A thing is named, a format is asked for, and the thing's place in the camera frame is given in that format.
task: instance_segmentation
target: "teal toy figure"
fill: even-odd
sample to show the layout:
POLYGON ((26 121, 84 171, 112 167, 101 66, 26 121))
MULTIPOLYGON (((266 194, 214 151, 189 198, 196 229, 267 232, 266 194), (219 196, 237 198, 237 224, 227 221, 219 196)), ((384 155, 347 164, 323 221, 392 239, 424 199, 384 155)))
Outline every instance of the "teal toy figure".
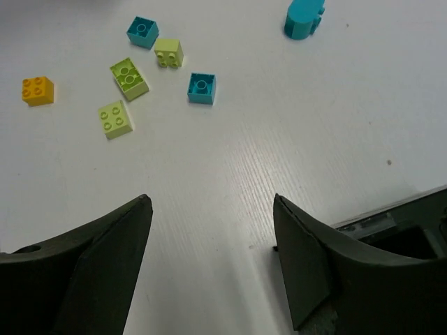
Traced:
POLYGON ((293 0, 288 7, 284 33, 293 40, 304 40, 319 26, 324 0, 293 0))

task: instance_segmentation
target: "wood grain texture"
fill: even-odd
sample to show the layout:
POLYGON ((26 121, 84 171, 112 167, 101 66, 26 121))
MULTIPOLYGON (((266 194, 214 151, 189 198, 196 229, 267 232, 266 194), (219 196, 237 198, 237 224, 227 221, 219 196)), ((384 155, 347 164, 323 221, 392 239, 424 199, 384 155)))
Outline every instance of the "wood grain texture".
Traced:
POLYGON ((447 4, 328 0, 297 42, 281 31, 289 3, 3 0, 1 250, 146 193, 126 335, 290 334, 276 192, 333 224, 447 182, 447 4), (180 39, 182 68, 130 45, 136 15, 180 39), (127 104, 134 131, 107 141, 96 111, 122 98, 109 66, 126 57, 151 91, 127 104), (191 72, 217 76, 213 107, 188 104, 191 72), (20 100, 37 75, 54 105, 20 100))

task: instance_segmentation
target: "teal plastic object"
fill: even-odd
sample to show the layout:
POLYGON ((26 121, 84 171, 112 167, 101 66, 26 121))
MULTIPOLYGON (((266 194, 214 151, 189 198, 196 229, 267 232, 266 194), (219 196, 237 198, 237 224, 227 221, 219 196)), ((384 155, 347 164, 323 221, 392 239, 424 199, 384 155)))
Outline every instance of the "teal plastic object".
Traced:
POLYGON ((155 21, 137 16, 129 27, 127 36, 132 44, 150 50, 154 45, 156 38, 159 37, 159 28, 155 21))
POLYGON ((212 105, 216 93, 216 76, 192 73, 189 80, 188 97, 190 103, 212 105))
POLYGON ((321 22, 324 0, 293 0, 288 7, 284 33, 293 40, 312 35, 321 22))

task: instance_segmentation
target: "teal lego brick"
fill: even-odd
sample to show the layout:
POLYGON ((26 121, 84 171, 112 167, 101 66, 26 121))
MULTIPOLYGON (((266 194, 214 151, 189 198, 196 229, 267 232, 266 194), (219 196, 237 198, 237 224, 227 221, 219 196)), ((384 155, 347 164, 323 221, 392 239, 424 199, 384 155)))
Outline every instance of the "teal lego brick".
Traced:
POLYGON ((155 21, 137 16, 129 27, 127 36, 132 44, 150 50, 159 37, 159 28, 155 21))
POLYGON ((115 80, 128 101, 149 91, 146 81, 142 78, 130 58, 110 67, 115 80))
POLYGON ((122 100, 99 108, 98 116, 105 136, 109 140, 132 131, 132 125, 122 100))
POLYGON ((321 22, 325 0, 293 0, 288 7, 284 33, 293 40, 313 35, 321 22))
POLYGON ((189 80, 188 97, 190 103, 212 105, 216 93, 216 76, 192 73, 189 80))

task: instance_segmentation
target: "2x2 lego brick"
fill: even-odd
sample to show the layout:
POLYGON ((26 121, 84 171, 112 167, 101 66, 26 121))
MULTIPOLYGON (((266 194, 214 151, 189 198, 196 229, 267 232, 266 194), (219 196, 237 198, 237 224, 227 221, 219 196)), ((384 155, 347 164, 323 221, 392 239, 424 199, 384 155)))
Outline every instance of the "2x2 lego brick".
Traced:
POLYGON ((46 77, 24 79, 22 82, 22 100, 28 106, 40 106, 54 102, 54 85, 46 77))
POLYGON ((111 140, 132 131, 132 125, 122 100, 98 110, 105 136, 111 140))

